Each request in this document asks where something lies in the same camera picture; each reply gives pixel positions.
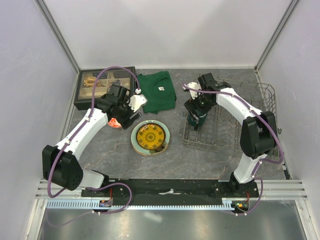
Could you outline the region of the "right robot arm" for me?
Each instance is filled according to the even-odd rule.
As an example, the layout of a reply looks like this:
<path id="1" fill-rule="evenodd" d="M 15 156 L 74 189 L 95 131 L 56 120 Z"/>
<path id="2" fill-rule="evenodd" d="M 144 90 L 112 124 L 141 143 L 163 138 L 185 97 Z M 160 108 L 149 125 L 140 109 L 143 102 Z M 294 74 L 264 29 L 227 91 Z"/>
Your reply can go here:
<path id="1" fill-rule="evenodd" d="M 242 196 L 253 184 L 258 166 L 271 150 L 280 146 L 275 115 L 252 106 L 229 83 L 216 81 L 211 73 L 201 75 L 197 82 L 183 84 L 182 88 L 190 93 L 184 106 L 194 130 L 203 126 L 214 106 L 223 107 L 240 124 L 242 156 L 231 173 L 229 191 L 235 197 Z"/>

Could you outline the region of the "white orange patterned bowl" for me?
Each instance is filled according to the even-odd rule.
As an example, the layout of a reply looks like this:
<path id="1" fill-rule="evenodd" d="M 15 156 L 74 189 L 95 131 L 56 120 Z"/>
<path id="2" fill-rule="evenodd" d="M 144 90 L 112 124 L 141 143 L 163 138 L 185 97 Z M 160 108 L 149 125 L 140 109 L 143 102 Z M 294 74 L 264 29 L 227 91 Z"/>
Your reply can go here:
<path id="1" fill-rule="evenodd" d="M 115 118 L 111 118 L 108 125 L 115 129 L 122 128 L 122 125 Z"/>

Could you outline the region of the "dark green mug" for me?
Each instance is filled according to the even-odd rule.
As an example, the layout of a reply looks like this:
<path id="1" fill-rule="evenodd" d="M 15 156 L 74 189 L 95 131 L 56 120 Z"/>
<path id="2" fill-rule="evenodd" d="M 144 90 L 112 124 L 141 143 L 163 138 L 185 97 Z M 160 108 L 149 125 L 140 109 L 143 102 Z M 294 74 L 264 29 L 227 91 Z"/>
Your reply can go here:
<path id="1" fill-rule="evenodd" d="M 206 118 L 207 114 L 203 114 L 199 118 L 196 118 L 192 114 L 188 113 L 187 122 L 190 126 L 193 127 L 195 131 L 197 131 L 198 128 L 200 128 L 204 124 Z"/>

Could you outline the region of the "light green flower plate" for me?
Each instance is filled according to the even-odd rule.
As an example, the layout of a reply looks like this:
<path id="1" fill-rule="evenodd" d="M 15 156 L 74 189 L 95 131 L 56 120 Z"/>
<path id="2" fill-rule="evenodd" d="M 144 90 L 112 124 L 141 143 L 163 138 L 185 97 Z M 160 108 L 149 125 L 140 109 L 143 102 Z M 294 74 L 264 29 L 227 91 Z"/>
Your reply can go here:
<path id="1" fill-rule="evenodd" d="M 153 156 L 164 152 L 170 143 L 168 127 L 158 120 L 144 120 L 131 132 L 133 149 L 140 155 Z"/>

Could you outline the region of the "yellow small plate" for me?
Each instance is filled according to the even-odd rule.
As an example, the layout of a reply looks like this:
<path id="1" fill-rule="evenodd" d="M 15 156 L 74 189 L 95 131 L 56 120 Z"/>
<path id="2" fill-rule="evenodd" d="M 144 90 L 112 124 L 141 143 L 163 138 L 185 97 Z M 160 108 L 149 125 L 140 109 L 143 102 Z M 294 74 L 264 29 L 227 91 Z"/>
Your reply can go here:
<path id="1" fill-rule="evenodd" d="M 156 123 L 146 123 L 139 127 L 136 133 L 138 145 L 145 150 L 155 150 L 161 147 L 165 139 L 165 130 Z"/>

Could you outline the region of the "beige bird pattern plate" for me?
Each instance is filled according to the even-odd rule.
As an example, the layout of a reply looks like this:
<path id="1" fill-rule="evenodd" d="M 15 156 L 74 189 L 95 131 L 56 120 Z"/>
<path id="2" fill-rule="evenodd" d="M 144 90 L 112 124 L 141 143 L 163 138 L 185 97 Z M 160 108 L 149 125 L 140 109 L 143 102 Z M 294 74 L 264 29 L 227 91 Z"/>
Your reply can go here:
<path id="1" fill-rule="evenodd" d="M 144 149 L 141 146 L 139 146 L 136 142 L 132 143 L 131 145 L 132 148 L 142 156 L 155 156 L 160 153 L 163 153 L 168 148 L 169 143 L 165 141 L 161 146 L 155 149 Z"/>

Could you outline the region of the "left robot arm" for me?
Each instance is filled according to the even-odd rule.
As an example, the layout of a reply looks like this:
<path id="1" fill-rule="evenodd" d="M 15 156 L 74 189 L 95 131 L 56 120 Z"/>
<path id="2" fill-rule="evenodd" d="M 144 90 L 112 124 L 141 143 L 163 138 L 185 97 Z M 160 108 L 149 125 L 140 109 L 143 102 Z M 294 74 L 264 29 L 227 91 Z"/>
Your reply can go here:
<path id="1" fill-rule="evenodd" d="M 47 192 L 51 198 L 51 185 L 56 184 L 63 190 L 73 191 L 78 187 L 92 188 L 99 197 L 106 196 L 110 191 L 107 177 L 96 170 L 83 170 L 80 157 L 93 137 L 111 119 L 129 128 L 141 117 L 139 109 L 147 103 L 146 97 L 136 90 L 132 96 L 127 95 L 128 89 L 112 84 L 109 92 L 94 99 L 77 126 L 56 145 L 47 145 L 42 150 L 43 177 L 48 181 Z"/>

